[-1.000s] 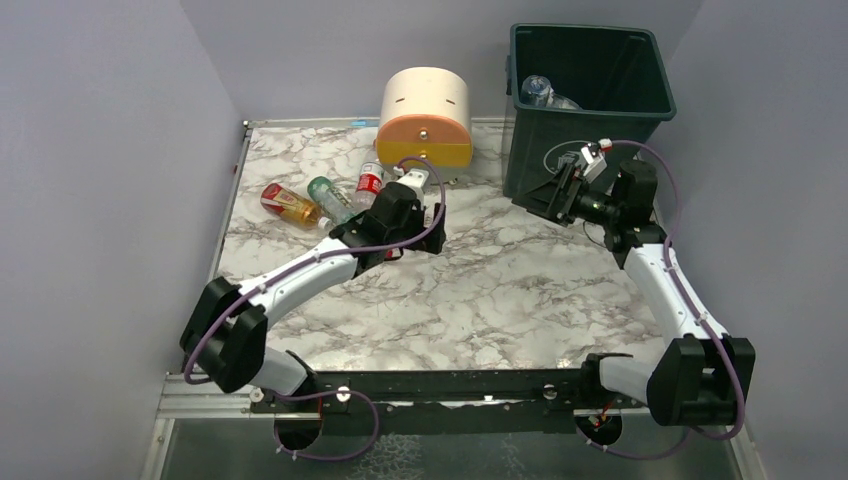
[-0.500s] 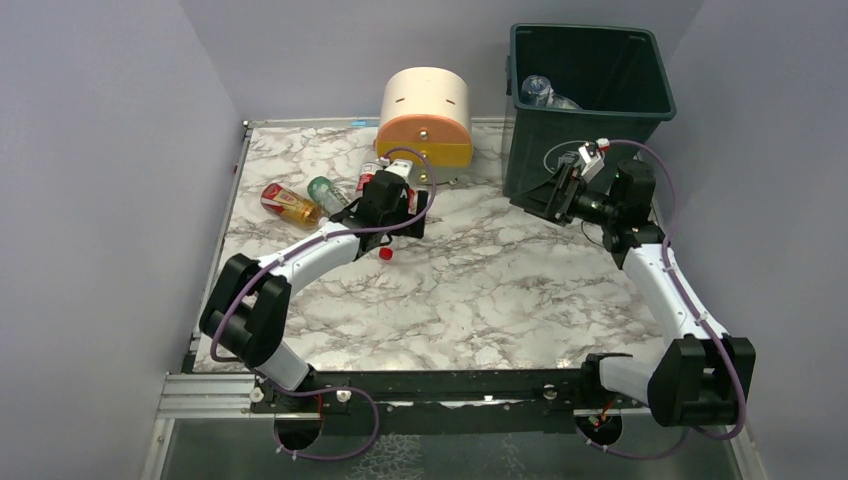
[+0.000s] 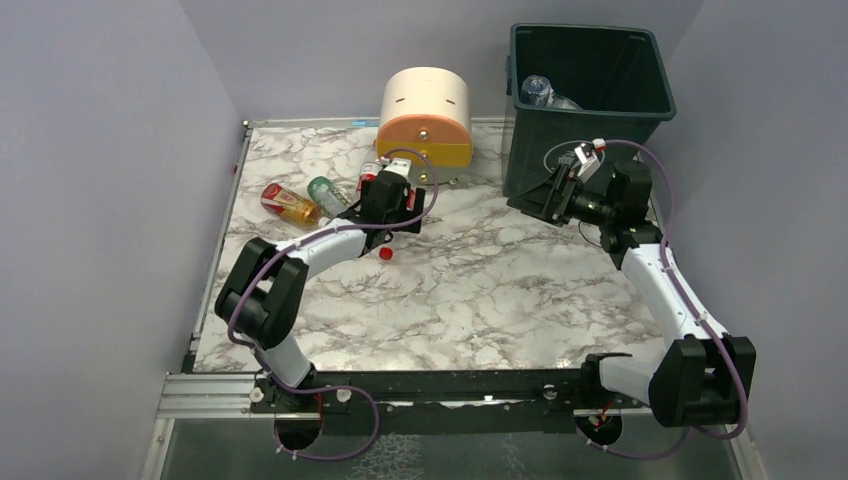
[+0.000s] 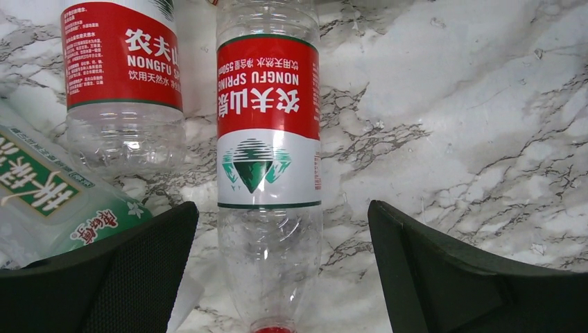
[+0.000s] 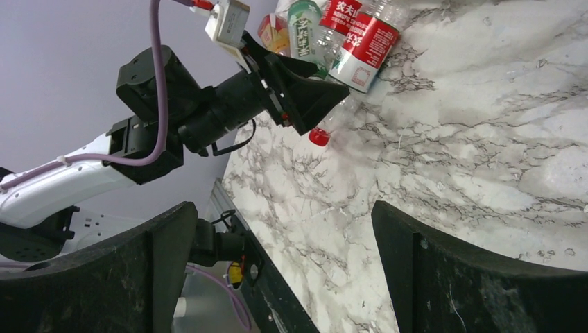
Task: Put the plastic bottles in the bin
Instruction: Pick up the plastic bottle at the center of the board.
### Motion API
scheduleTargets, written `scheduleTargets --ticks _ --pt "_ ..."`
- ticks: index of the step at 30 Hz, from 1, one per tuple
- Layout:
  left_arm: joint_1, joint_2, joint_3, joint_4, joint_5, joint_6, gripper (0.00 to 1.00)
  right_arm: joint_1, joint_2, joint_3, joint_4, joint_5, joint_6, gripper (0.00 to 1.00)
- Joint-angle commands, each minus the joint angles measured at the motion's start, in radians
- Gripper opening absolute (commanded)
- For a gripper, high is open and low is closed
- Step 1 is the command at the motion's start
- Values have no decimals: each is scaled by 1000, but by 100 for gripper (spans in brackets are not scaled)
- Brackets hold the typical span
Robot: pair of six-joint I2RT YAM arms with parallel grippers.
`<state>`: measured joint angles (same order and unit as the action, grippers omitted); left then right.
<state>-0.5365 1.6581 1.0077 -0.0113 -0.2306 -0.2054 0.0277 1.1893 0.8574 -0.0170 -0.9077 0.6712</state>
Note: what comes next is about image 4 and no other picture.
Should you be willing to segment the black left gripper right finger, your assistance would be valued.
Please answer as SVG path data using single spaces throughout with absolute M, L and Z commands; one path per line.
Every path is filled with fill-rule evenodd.
M 587 274 L 466 244 L 374 200 L 368 223 L 394 332 L 586 332 Z

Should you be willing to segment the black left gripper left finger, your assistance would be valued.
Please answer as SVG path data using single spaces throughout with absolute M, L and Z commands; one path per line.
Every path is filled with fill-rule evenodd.
M 188 201 L 88 246 L 1 271 L 2 332 L 174 332 L 200 300 Z

